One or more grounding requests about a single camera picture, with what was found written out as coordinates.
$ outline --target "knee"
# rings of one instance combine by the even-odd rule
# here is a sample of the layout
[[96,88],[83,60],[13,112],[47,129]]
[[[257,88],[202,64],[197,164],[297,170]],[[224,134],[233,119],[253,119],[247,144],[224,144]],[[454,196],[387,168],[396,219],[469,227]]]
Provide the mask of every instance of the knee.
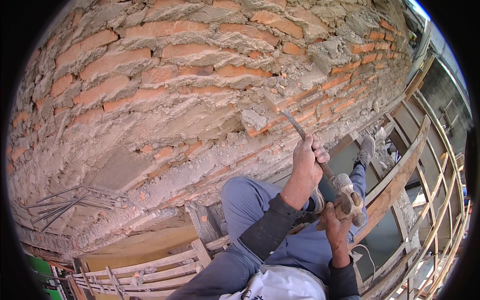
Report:
[[222,187],[222,191],[220,192],[222,202],[224,199],[228,199],[229,195],[238,193],[239,190],[242,189],[242,186],[244,187],[246,184],[248,184],[248,178],[243,176],[235,176],[227,180]]

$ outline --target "brick wall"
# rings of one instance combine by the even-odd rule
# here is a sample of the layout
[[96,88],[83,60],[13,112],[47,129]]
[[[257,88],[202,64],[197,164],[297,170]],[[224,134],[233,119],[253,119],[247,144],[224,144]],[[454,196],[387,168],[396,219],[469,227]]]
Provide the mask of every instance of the brick wall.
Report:
[[[56,221],[50,234],[76,240],[57,249],[68,255],[154,210],[215,203],[232,176],[288,168],[298,136],[284,108],[332,146],[399,95],[410,69],[396,4],[387,13],[366,0],[89,3],[32,54],[7,149],[23,228],[43,224],[21,204],[80,183],[135,202],[115,221],[91,210]],[[82,213],[94,217],[79,222]]]

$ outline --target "hand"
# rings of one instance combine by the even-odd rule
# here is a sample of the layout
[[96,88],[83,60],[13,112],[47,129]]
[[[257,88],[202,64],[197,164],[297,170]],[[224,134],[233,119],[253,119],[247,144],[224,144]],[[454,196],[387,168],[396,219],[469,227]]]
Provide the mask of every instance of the hand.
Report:
[[320,146],[317,138],[307,133],[305,141],[300,140],[293,151],[292,174],[280,193],[282,199],[295,209],[302,208],[322,179],[322,168],[315,163],[315,159],[326,163],[330,155]]
[[320,222],[326,227],[325,233],[332,248],[332,265],[335,268],[343,268],[350,264],[347,234],[352,226],[352,217],[343,213],[340,201],[337,200],[335,204],[327,202],[320,215]]

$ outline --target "white wire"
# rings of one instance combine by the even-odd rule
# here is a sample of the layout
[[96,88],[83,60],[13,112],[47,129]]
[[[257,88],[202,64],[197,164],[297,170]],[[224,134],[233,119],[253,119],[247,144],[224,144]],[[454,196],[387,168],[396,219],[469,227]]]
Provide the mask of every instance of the white wire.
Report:
[[372,282],[375,280],[375,263],[373,262],[373,259],[372,259],[372,257],[370,256],[370,251],[368,251],[368,248],[365,247],[364,245],[358,244],[358,245],[356,245],[355,247],[353,247],[352,250],[355,249],[355,248],[357,248],[357,247],[359,247],[359,246],[360,246],[360,247],[363,247],[363,248],[365,248],[365,250],[367,250],[368,257],[370,258],[370,261],[372,262],[372,266],[373,266],[372,281],[371,281],[370,284],[365,288],[365,290],[367,290],[367,289],[370,287],[370,285],[372,285]]

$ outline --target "shoe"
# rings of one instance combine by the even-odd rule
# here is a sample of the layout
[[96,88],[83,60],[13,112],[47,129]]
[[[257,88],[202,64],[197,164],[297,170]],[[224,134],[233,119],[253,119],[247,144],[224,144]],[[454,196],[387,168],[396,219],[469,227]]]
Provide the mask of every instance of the shoe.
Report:
[[325,199],[320,191],[318,191],[318,194],[316,191],[313,191],[313,194],[308,198],[308,201],[307,213],[319,214],[324,210]]
[[371,136],[366,136],[360,146],[360,152],[357,156],[354,166],[361,164],[365,170],[375,153],[375,140]]

